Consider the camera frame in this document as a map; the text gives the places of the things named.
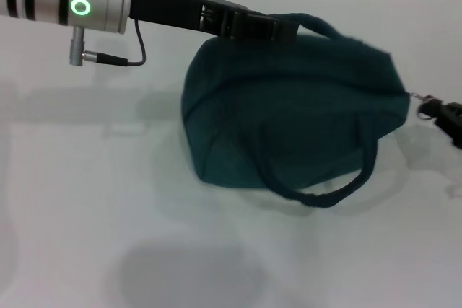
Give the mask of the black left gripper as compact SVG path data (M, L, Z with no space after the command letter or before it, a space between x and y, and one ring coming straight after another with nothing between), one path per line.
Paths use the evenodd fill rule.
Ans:
M297 22L250 13L224 0L131 0L129 17L236 40L289 42L299 29Z

